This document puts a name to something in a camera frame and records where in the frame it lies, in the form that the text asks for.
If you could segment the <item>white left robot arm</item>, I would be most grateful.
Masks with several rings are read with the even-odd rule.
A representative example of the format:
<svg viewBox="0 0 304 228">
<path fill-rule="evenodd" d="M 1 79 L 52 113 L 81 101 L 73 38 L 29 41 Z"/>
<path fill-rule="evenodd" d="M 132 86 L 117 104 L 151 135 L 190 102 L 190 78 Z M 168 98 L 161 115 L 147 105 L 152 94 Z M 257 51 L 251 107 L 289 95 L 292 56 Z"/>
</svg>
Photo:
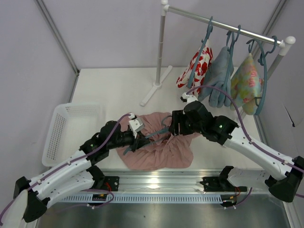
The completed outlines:
<svg viewBox="0 0 304 228">
<path fill-rule="evenodd" d="M 34 178 L 20 177 L 15 182 L 13 197 L 16 198 L 23 190 L 28 192 L 21 218 L 27 223 L 33 222 L 71 194 L 101 189 L 105 176 L 96 164 L 105 159 L 111 149 L 128 146 L 134 152 L 149 144 L 149 139 L 141 133 L 143 128 L 140 118 L 131 119 L 126 131 L 121 131 L 118 121 L 108 121 L 65 161 Z"/>
</svg>

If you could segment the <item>pink pleated skirt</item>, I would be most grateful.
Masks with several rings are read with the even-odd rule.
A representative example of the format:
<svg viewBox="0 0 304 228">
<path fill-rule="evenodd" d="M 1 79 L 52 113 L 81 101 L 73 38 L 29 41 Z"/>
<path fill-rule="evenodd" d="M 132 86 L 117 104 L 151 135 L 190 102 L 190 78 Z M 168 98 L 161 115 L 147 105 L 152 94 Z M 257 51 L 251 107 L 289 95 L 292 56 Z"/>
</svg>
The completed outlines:
<svg viewBox="0 0 304 228">
<path fill-rule="evenodd" d="M 199 137 L 198 133 L 173 136 L 170 132 L 164 132 L 163 129 L 171 124 L 170 113 L 154 112 L 140 115 L 139 118 L 144 123 L 141 133 L 154 142 L 135 152 L 130 151 L 128 146 L 116 149 L 128 169 L 154 171 L 162 168 L 183 169 L 191 165 L 194 155 L 190 144 Z"/>
</svg>

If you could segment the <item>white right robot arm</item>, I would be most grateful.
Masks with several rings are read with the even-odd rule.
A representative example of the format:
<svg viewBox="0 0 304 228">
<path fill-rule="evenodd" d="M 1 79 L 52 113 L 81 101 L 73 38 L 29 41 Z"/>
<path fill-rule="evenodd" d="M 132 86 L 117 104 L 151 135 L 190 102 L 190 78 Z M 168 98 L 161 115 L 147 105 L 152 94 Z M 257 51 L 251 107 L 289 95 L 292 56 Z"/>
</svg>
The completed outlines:
<svg viewBox="0 0 304 228">
<path fill-rule="evenodd" d="M 230 185 L 267 187 L 281 201 L 294 200 L 304 177 L 303 157 L 292 158 L 251 138 L 243 125 L 223 115 L 213 116 L 199 101 L 173 111 L 169 131 L 174 136 L 199 133 L 211 142 L 241 153 L 264 169 L 259 172 L 227 166 L 221 177 Z"/>
</svg>

